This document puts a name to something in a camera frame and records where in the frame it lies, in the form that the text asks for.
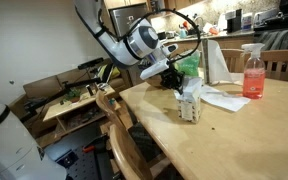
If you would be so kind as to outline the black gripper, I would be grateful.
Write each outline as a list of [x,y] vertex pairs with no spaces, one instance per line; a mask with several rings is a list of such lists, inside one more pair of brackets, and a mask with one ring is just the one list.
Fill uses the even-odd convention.
[[180,95],[183,95],[184,76],[184,72],[180,72],[174,66],[171,66],[161,73],[161,85],[176,90]]

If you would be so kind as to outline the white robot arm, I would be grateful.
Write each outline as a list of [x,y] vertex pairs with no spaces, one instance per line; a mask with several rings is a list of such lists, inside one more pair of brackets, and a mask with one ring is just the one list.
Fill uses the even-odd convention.
[[[77,15],[109,55],[112,63],[126,69],[154,55],[157,60],[142,71],[146,80],[165,74],[173,62],[170,50],[159,42],[146,16],[135,20],[121,37],[111,35],[101,22],[102,0],[74,0]],[[66,180],[66,168],[44,153],[21,120],[0,100],[0,180]]]

